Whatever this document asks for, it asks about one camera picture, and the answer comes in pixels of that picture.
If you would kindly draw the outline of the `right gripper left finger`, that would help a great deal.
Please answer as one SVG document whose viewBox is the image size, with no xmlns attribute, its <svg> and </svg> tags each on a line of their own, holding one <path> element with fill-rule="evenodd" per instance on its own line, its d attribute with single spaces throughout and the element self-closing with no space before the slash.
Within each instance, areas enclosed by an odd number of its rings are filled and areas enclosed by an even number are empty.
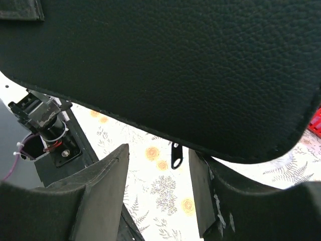
<svg viewBox="0 0 321 241">
<path fill-rule="evenodd" d="M 120 145 L 46 188 L 1 183 L 1 240 L 116 240 L 129 163 Z"/>
</svg>

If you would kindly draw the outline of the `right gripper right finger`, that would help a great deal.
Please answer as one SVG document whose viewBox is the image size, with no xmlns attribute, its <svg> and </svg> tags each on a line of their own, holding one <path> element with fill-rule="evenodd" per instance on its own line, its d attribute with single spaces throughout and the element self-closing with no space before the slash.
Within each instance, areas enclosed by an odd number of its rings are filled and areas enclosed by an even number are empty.
<svg viewBox="0 0 321 241">
<path fill-rule="evenodd" d="M 204 240 L 320 240 L 320 183 L 277 189 L 189 150 L 199 236 Z"/>
</svg>

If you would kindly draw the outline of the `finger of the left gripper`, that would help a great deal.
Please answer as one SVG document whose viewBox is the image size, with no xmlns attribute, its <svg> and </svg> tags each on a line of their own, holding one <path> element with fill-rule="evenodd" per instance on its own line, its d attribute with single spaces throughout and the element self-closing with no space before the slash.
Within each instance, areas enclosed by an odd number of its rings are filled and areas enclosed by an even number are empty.
<svg viewBox="0 0 321 241">
<path fill-rule="evenodd" d="M 44 21 L 39 0 L 1 0 L 1 20 Z"/>
</svg>

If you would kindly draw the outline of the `black zippered tool case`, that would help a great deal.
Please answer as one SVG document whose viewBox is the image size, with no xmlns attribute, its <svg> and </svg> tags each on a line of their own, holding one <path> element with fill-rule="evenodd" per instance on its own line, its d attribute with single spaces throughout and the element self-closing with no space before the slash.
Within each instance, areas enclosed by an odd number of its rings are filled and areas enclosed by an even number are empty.
<svg viewBox="0 0 321 241">
<path fill-rule="evenodd" d="M 1 72 L 185 147 L 276 159 L 320 104 L 320 1 L 41 1 Z"/>
</svg>

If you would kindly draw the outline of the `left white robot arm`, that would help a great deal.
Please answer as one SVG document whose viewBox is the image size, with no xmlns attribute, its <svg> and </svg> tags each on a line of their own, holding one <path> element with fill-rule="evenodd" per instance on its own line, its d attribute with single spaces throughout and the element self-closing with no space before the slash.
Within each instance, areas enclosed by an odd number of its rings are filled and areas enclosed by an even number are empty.
<svg viewBox="0 0 321 241">
<path fill-rule="evenodd" d="M 43 22 L 45 17 L 40 1 L 1 1 L 1 20 Z M 42 139 L 43 152 L 51 155 L 55 167 L 60 168 L 81 156 L 81 148 L 61 114 L 69 110 L 72 103 L 58 104 L 48 95 L 30 89 L 26 92 L 18 102 L 9 102 L 9 109 L 23 127 Z"/>
</svg>

